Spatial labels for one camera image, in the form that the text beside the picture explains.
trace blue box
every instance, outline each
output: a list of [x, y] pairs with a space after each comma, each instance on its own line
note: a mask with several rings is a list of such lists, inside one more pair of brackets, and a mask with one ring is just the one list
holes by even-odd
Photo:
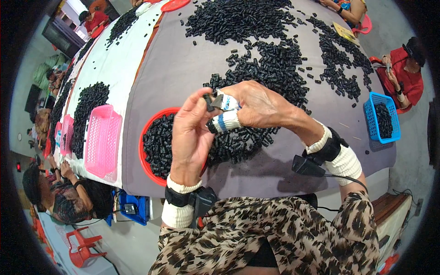
[[121, 211], [121, 214], [141, 225], [147, 225], [147, 221], [150, 218], [149, 199], [149, 197], [145, 196], [131, 196], [121, 189], [119, 194], [119, 209], [124, 209], [124, 204], [126, 203], [135, 204], [138, 209], [136, 215], [127, 214], [124, 210]]
[[[388, 112], [391, 116], [392, 134], [389, 139], [382, 139], [379, 134], [378, 117], [374, 108], [375, 104], [385, 103]], [[370, 132], [370, 138], [372, 140], [378, 140], [380, 143], [385, 144], [400, 139], [400, 125], [397, 118], [396, 106], [391, 97], [381, 95], [375, 92], [370, 92], [370, 99], [363, 104], [365, 114], [368, 121], [368, 131]]]

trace pink plastic basket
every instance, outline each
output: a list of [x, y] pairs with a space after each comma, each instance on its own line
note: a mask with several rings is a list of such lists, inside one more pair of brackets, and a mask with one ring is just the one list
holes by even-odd
[[113, 111], [113, 105], [93, 109], [84, 153], [85, 169], [89, 173], [115, 180], [121, 122], [122, 116]]
[[73, 118], [66, 115], [61, 126], [61, 139], [59, 141], [59, 152], [65, 156], [72, 153]]

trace white tablecloth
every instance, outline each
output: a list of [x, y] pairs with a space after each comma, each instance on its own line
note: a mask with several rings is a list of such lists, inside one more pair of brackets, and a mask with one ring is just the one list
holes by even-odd
[[[139, 19], [132, 25], [127, 34], [122, 34], [122, 39], [117, 41], [119, 45], [116, 45], [116, 41], [114, 41], [108, 48], [108, 51], [106, 51], [107, 46], [105, 44], [108, 42], [107, 38], [110, 35], [110, 30], [119, 18], [105, 28], [102, 34], [94, 41], [93, 46], [90, 47], [87, 53], [88, 55], [86, 54], [83, 59], [79, 61], [70, 75], [70, 78], [76, 77], [77, 79], [73, 89], [70, 91], [70, 103], [67, 107], [65, 105], [63, 108], [62, 117], [60, 119], [61, 122], [63, 121], [66, 108], [67, 114], [75, 119], [74, 113], [81, 91], [90, 84], [94, 85], [102, 81], [104, 84], [110, 85], [107, 103], [113, 105], [114, 111], [122, 116], [121, 129], [124, 128], [128, 95], [135, 80], [144, 50], [153, 32], [153, 27], [162, 14], [161, 7], [167, 2], [168, 0], [163, 0], [152, 5], [145, 13], [139, 16]], [[109, 182], [87, 172], [84, 167], [84, 159], [77, 159], [75, 154], [64, 157], [60, 154], [59, 147], [55, 149], [54, 158], [58, 164], [66, 159], [70, 163], [72, 170], [80, 176], [122, 188], [121, 149], [122, 133], [119, 137], [117, 179], [115, 182]]]

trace red plastic chair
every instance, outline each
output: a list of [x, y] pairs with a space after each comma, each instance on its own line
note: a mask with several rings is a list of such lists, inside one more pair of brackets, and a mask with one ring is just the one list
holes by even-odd
[[[95, 247], [95, 242], [99, 241], [100, 239], [102, 239], [102, 236], [96, 236], [96, 237], [91, 237], [91, 238], [84, 238], [81, 233], [79, 231], [87, 229], [88, 226], [83, 227], [83, 228], [79, 228], [79, 229], [75, 229], [72, 232], [69, 232], [66, 234], [66, 238], [69, 241], [69, 256], [70, 256], [70, 260], [72, 261], [72, 263], [77, 267], [77, 268], [81, 268], [84, 265], [84, 262], [92, 257], [100, 257], [100, 256], [106, 256], [107, 252], [103, 252], [103, 253], [92, 253], [90, 251], [90, 248]], [[69, 237], [75, 235], [78, 243], [80, 244], [77, 247], [77, 252], [72, 252], [72, 243], [70, 242]]]
[[373, 24], [371, 23], [370, 17], [368, 17], [367, 14], [365, 14], [363, 21], [361, 23], [359, 23], [359, 28], [353, 28], [352, 32], [353, 33], [362, 33], [362, 34], [367, 34], [371, 31], [371, 29], [373, 28]]
[[[376, 57], [376, 56], [371, 56], [371, 57], [369, 58], [369, 60], [370, 60], [371, 64], [375, 64], [375, 63], [382, 64], [382, 60], [379, 59], [379, 58]], [[409, 105], [408, 107], [406, 107], [405, 109], [397, 109], [397, 110], [396, 110], [396, 113], [397, 113], [397, 114], [404, 114], [404, 113], [406, 113], [407, 111], [411, 110], [411, 108], [412, 108], [412, 105], [410, 104], [410, 105]]]

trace black cap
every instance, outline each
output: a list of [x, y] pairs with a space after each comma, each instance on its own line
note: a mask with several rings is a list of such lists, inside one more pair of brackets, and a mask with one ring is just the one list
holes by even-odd
[[38, 184], [40, 170], [36, 163], [32, 163], [30, 167], [23, 173], [23, 189], [26, 197], [32, 204], [41, 203], [41, 191]]
[[87, 16], [89, 16], [89, 15], [90, 15], [90, 13], [88, 11], [83, 11], [80, 13], [80, 15], [78, 16], [78, 19], [81, 22], [80, 26], [85, 22]]
[[408, 53], [408, 57], [414, 58], [420, 67], [424, 66], [426, 59], [422, 52], [422, 44], [417, 37], [411, 37], [402, 47]]

